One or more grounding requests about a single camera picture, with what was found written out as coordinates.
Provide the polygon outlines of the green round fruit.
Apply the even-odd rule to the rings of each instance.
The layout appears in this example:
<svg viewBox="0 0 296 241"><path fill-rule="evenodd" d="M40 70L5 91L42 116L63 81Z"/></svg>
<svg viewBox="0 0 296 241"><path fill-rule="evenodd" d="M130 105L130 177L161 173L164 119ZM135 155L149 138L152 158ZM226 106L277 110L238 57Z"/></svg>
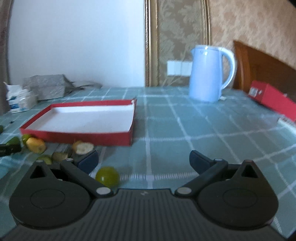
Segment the green round fruit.
<svg viewBox="0 0 296 241"><path fill-rule="evenodd" d="M119 185L120 175L115 168L111 166L105 166L97 171L95 180L108 188L114 188Z"/></svg>
<svg viewBox="0 0 296 241"><path fill-rule="evenodd" d="M32 136L30 135L30 134L24 134L24 135L22 135L22 142L23 142L23 144L25 145L26 144L26 142L27 142L27 140L29 139L29 138L31 138Z"/></svg>

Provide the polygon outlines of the brown kiwi fruit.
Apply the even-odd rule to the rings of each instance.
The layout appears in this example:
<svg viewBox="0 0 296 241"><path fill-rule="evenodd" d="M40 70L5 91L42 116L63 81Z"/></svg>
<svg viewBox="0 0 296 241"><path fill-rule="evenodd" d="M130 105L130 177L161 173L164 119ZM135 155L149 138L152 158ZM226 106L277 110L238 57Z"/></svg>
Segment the brown kiwi fruit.
<svg viewBox="0 0 296 241"><path fill-rule="evenodd" d="M51 157L54 162L62 162L68 158L68 154L63 152L53 152Z"/></svg>

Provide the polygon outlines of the small green lime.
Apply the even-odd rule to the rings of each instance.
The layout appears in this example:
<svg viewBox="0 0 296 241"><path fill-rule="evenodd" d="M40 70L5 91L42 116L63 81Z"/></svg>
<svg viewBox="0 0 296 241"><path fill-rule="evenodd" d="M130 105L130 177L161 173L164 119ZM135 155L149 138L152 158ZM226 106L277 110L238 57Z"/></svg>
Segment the small green lime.
<svg viewBox="0 0 296 241"><path fill-rule="evenodd" d="M41 156L37 157L37 160L38 161L43 161L47 165L52 165L53 164L52 158L49 155L41 155Z"/></svg>

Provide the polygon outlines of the green cucumber piece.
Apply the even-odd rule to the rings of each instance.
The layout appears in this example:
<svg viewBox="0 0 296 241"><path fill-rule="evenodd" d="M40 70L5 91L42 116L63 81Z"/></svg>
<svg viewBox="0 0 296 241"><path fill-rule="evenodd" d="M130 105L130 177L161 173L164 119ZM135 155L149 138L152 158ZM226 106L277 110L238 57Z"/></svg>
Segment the green cucumber piece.
<svg viewBox="0 0 296 241"><path fill-rule="evenodd" d="M17 136L12 137L9 141L6 142L7 146L11 145L21 145L20 139Z"/></svg>

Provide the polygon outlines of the red shallow cardboard tray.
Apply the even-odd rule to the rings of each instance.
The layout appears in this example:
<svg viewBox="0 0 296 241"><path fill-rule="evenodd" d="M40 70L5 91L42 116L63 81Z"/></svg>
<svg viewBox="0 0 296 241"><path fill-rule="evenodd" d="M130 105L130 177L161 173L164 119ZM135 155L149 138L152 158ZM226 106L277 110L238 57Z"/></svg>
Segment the red shallow cardboard tray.
<svg viewBox="0 0 296 241"><path fill-rule="evenodd" d="M136 99L51 104L20 127L45 142L95 146L132 144Z"/></svg>

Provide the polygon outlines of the teal checked tablecloth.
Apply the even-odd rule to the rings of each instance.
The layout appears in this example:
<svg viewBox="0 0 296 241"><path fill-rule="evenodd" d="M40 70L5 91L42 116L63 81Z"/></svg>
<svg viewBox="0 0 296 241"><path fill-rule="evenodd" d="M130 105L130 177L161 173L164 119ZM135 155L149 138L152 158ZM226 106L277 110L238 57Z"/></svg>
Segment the teal checked tablecloth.
<svg viewBox="0 0 296 241"><path fill-rule="evenodd" d="M278 123L279 115L246 94L225 90L225 100L202 103L182 87L84 90L56 103L94 100L137 100L133 144L98 147L99 167L113 166L122 188L166 188L172 192L197 176L189 164L191 150L210 158L238 164L251 159L274 189L279 209L272 234L227 234L205 221L170 211L161 213L154 201L126 193L124 209L112 203L95 208L98 217L80 223L71 232L45 235L17 232L8 201L17 184L37 158L23 151L1 158L1 234L9 240L275 240L295 231L295 135Z"/></svg>

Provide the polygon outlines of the red cardboard box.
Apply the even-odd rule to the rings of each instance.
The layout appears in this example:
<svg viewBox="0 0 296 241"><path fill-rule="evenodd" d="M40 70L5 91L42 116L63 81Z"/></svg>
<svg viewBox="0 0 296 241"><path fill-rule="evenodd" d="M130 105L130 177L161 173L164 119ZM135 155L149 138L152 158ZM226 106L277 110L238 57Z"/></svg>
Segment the red cardboard box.
<svg viewBox="0 0 296 241"><path fill-rule="evenodd" d="M295 102L272 85L254 80L251 83L248 96L291 121L295 121Z"/></svg>

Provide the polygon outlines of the white tissue pack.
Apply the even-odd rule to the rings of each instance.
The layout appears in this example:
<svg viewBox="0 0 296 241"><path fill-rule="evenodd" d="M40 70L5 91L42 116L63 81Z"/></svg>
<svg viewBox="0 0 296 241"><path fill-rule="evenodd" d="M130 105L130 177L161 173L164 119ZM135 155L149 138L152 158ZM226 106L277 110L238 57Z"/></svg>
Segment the white tissue pack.
<svg viewBox="0 0 296 241"><path fill-rule="evenodd" d="M36 96L32 91L23 89L20 85L4 84L7 89L6 100L11 113L28 111L37 104Z"/></svg>

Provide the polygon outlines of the grey patterned paper bag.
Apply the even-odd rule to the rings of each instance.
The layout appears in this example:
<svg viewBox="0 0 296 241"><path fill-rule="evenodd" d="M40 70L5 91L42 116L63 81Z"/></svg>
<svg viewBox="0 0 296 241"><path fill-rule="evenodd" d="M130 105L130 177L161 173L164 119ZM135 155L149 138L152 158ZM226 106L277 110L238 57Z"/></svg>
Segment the grey patterned paper bag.
<svg viewBox="0 0 296 241"><path fill-rule="evenodd" d="M23 79L22 86L32 91L37 100L61 98L74 91L103 87L101 83L94 81L70 81L63 74L27 77Z"/></svg>

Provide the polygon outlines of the light blue electric kettle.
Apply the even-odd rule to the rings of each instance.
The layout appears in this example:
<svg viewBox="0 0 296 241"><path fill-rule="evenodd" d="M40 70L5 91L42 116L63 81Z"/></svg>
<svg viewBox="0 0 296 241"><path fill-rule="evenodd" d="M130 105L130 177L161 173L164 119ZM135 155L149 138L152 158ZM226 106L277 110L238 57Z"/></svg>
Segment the light blue electric kettle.
<svg viewBox="0 0 296 241"><path fill-rule="evenodd" d="M237 70L235 55L224 47L196 45L192 50L192 71L189 80L189 97L202 102L217 102L234 80ZM227 79L223 80L223 58L230 65Z"/></svg>

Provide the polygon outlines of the brown wooden headboard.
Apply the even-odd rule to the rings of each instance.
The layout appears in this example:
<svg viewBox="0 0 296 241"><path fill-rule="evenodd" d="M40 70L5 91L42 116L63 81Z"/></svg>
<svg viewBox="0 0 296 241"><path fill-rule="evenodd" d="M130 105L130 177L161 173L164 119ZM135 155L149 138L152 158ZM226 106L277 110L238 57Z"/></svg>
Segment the brown wooden headboard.
<svg viewBox="0 0 296 241"><path fill-rule="evenodd" d="M256 80L272 85L295 101L295 68L243 42L233 43L237 59L234 89L248 93Z"/></svg>

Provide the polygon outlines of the beige patterned curtain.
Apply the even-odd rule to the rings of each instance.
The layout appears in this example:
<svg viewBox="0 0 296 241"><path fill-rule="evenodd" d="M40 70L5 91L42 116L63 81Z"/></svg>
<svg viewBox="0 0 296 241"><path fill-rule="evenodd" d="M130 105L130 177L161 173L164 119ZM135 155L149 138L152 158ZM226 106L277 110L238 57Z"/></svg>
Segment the beige patterned curtain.
<svg viewBox="0 0 296 241"><path fill-rule="evenodd" d="M10 110L9 104L6 100L7 90L5 82L8 83L10 81L8 71L8 39L12 5L12 0L1 1L1 115Z"/></svg>

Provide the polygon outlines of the white wall switch panel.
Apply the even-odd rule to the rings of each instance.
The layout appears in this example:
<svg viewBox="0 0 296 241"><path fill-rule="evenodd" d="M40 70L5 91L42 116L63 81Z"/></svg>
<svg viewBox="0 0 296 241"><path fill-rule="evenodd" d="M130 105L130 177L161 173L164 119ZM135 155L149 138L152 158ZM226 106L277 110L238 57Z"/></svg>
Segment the white wall switch panel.
<svg viewBox="0 0 296 241"><path fill-rule="evenodd" d="M169 60L166 63L166 74L189 77L192 72L192 64L191 61Z"/></svg>

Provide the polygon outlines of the gold picture frame moulding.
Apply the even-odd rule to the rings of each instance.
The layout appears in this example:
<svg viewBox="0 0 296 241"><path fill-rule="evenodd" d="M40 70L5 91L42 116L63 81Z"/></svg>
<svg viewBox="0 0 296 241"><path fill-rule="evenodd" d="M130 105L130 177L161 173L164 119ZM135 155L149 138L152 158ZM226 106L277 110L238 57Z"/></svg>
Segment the gold picture frame moulding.
<svg viewBox="0 0 296 241"><path fill-rule="evenodd" d="M211 44L209 1L144 1L145 85L186 86L167 61L192 61L196 45Z"/></svg>

